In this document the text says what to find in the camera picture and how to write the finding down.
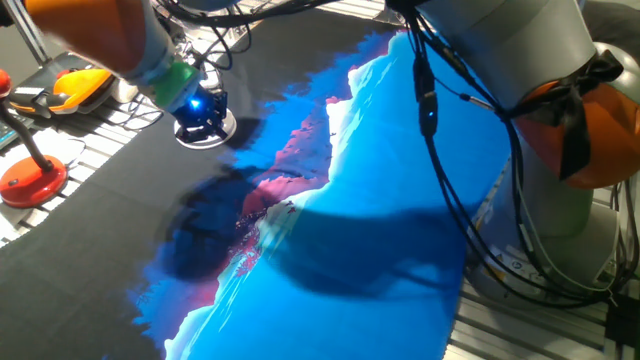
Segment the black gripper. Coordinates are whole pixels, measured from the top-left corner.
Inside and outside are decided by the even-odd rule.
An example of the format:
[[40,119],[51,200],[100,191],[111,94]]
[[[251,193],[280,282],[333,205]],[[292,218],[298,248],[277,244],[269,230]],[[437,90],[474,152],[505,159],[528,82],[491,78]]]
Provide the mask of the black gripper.
[[205,141],[225,141],[228,133],[223,119],[226,117],[228,93],[222,89],[209,91],[197,88],[188,96],[182,105],[172,113],[180,127],[175,137],[183,143],[194,143],[200,140],[197,131],[191,132],[185,128],[203,126]]

